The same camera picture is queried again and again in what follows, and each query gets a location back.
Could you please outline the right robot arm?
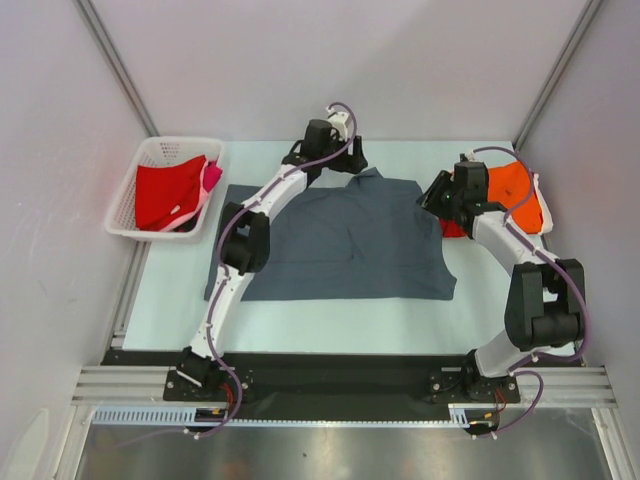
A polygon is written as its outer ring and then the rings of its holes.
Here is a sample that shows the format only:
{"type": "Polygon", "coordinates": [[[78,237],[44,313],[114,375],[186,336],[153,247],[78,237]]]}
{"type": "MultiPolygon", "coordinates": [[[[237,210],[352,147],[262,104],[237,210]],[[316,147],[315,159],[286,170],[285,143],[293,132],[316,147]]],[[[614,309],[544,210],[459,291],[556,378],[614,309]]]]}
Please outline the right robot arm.
{"type": "Polygon", "coordinates": [[[467,354],[458,387],[473,401],[493,394],[518,367],[549,350],[587,339],[589,314],[584,268],[538,248],[506,207],[488,200],[489,171],[462,161],[442,170],[419,199],[427,212],[452,220],[483,246],[510,275],[504,329],[467,354]]]}

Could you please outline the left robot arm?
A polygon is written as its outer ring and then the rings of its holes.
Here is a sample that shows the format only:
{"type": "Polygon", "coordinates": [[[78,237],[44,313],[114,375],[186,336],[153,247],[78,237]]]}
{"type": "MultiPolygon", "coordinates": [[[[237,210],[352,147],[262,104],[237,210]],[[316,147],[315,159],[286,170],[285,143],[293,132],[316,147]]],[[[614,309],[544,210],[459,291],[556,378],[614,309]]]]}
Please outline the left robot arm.
{"type": "Polygon", "coordinates": [[[225,323],[249,284],[267,263],[271,224],[327,168],[358,174],[367,166],[355,116],[330,108],[325,119],[309,121],[304,137],[282,159],[274,177],[240,203],[229,202],[221,212],[215,243],[216,274],[207,310],[176,366],[178,377],[197,398],[214,397],[221,387],[225,323]]]}

